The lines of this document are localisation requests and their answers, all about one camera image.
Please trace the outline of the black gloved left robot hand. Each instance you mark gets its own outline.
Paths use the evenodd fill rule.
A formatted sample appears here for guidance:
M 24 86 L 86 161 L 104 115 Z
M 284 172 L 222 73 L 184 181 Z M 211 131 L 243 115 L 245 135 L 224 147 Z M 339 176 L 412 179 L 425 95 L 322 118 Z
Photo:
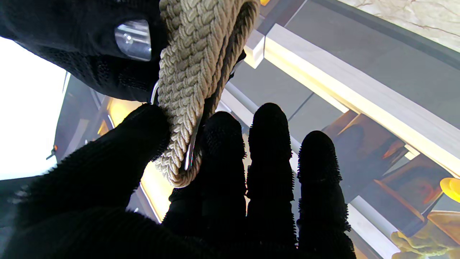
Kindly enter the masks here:
M 148 162 L 165 154 L 163 111 L 143 104 L 25 189 L 2 259 L 354 259 L 332 140 L 312 131 L 298 160 L 296 233 L 289 124 L 274 103 L 240 123 L 204 123 L 197 177 L 175 188 L 161 224 L 127 210 Z

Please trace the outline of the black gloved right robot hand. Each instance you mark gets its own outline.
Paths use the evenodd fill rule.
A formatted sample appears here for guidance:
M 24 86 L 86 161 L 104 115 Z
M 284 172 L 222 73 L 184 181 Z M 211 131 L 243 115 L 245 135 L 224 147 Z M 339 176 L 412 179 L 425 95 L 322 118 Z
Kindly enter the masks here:
M 167 46 L 158 0 L 2 0 L 1 37 L 10 39 L 88 87 L 113 98 L 150 102 Z M 151 59 L 135 60 L 118 47 L 115 30 L 144 20 Z

